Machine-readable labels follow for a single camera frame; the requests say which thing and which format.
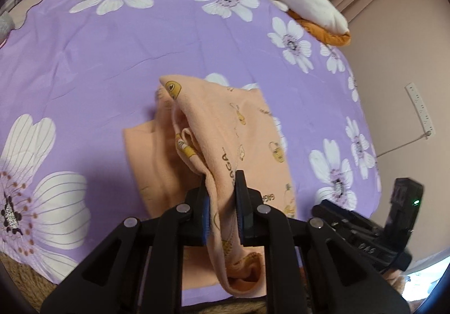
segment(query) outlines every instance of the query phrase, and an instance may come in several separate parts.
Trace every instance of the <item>cable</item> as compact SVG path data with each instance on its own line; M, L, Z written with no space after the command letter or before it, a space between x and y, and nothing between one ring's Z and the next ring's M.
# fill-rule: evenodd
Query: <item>cable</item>
M394 149L391 149L391 150L388 150L388 151L383 152L383 153L381 153L381 154L378 154L378 155L377 155L377 158L379 158L379 157L381 157L382 155L385 155L385 154L387 154L387 153L393 152L394 150L403 148L404 146L407 146L407 145L409 145L409 144L415 143L415 142L419 141L420 139L423 139L424 137L427 137L427 136L431 136L431 131L427 131L426 133L420 135L417 139L414 139L414 140L412 140L412 141L410 141L410 142L408 142L408 143L406 143L406 144L400 145L400 146L398 146L398 147L396 147L396 148L394 148Z

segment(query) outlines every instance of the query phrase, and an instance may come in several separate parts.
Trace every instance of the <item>beige wall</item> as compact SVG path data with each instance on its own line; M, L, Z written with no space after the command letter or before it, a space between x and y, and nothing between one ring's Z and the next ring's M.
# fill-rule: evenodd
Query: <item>beige wall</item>
M343 48L377 153L423 133L404 87L414 82L436 136L379 158L383 195L372 218L384 223L397 177L425 185L409 247L414 260L450 247L450 4L447 0L375 0L350 23Z

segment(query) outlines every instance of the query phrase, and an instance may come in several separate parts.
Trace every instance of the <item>power outlet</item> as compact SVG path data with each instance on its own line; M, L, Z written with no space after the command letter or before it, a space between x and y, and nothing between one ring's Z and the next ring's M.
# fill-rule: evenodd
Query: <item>power outlet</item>
M430 115L428 114L427 107L425 106L416 85L414 83L410 83L405 87L405 89L408 92L408 95L411 98L411 101L413 102L413 105L417 111L417 115L419 116L420 123L424 128L424 132L429 133L427 139L430 136L436 135Z

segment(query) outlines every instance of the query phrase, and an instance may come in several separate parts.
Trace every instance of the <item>floral bedsheet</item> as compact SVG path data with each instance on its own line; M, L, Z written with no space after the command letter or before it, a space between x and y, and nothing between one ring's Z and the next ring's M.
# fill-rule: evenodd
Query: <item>floral bedsheet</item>
M262 90L300 219L324 198L376 209L346 59L268 0L43 0L0 49L1 251L58 283L124 218L147 218L122 130L152 119L163 74Z

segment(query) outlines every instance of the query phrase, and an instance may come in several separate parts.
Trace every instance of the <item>orange garment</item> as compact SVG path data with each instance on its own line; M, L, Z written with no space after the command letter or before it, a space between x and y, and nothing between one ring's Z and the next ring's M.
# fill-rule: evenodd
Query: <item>orange garment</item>
M259 89L234 89L182 75L160 78L155 120L124 130L125 147L152 217L184 201L206 175L210 235L206 249L185 250L183 289L220 282L231 295L265 295L263 247L240 245L235 171L269 205L295 215L289 167Z
M318 39L320 42L324 43L325 45L332 45L332 46L345 46L350 44L351 36L350 32L346 32L343 35L335 35L331 34L329 31L324 29L323 27L304 20L300 17L297 13L295 13L292 10L289 10L287 12L289 16L291 16L300 26L303 26L303 28L309 32L311 35L313 35L316 39Z

